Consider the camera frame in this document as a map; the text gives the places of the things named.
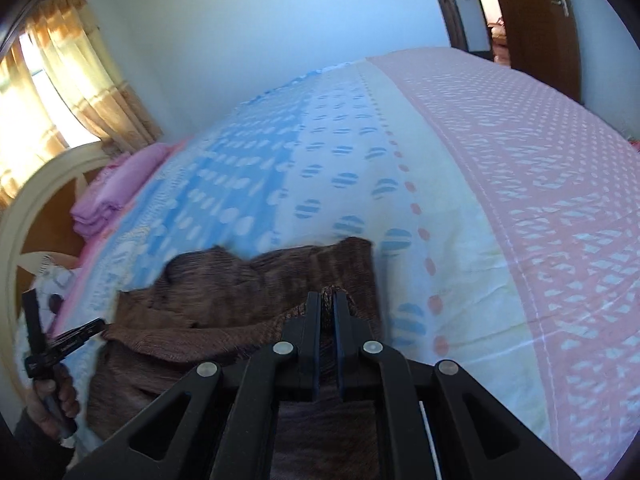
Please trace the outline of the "person left hand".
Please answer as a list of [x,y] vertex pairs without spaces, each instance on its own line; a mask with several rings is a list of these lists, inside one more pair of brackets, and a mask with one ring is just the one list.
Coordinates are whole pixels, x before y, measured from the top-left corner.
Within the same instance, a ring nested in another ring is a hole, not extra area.
[[79,412],[73,378],[64,364],[53,369],[51,378],[32,381],[26,413],[46,436],[54,440],[70,438],[77,430],[75,419]]

